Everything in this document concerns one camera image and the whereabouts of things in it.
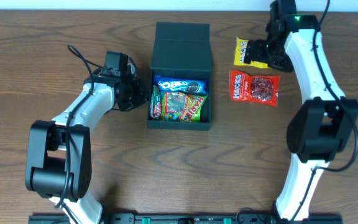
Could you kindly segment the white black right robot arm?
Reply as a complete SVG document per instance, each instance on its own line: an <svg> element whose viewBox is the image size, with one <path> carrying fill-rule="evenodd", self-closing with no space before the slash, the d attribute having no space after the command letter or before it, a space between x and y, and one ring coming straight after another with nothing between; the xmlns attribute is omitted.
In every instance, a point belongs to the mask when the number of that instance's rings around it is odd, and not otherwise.
<svg viewBox="0 0 358 224"><path fill-rule="evenodd" d="M291 163L270 218L276 223L329 222L310 217L309 205L323 172L342 172L358 154L358 102L346 98L326 59L321 23L314 14L273 13L265 40L251 40L246 62L295 72L302 106L287 127Z"/></svg>

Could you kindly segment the green red candy bar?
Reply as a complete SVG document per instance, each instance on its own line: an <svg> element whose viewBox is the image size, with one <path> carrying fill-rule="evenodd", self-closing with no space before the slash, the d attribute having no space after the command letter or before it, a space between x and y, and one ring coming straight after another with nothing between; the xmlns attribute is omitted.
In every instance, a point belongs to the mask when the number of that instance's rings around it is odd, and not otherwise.
<svg viewBox="0 0 358 224"><path fill-rule="evenodd" d="M152 87L152 96L150 98L150 117L154 120L161 118L162 106L160 99L160 91L157 85Z"/></svg>

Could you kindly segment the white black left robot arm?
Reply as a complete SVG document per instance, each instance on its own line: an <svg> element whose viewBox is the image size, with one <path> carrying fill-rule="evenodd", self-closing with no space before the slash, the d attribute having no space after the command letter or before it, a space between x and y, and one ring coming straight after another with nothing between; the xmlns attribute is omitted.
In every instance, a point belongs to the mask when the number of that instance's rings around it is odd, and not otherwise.
<svg viewBox="0 0 358 224"><path fill-rule="evenodd" d="M149 99L139 78L87 78L77 99L50 121L30 127L25 186L67 215L68 223L100 223L102 205L89 190L91 132L111 110L130 111Z"/></svg>

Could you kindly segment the green Haribo gummy bag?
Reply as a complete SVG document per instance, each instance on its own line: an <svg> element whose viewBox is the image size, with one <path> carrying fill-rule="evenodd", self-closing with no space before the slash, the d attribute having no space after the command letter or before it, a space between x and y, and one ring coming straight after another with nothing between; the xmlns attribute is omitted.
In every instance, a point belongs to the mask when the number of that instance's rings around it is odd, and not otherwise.
<svg viewBox="0 0 358 224"><path fill-rule="evenodd" d="M201 109L207 96L191 95L182 92L163 91L160 94L162 121L200 122Z"/></svg>

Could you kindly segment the blue Oreo cookie pack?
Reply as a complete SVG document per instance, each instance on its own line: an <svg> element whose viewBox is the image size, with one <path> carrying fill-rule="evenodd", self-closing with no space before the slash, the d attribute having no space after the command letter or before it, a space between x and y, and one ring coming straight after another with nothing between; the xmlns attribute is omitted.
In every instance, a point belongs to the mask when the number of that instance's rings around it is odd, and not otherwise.
<svg viewBox="0 0 358 224"><path fill-rule="evenodd" d="M204 80L154 76L154 83L160 91L179 91L191 95L207 95L207 83Z"/></svg>

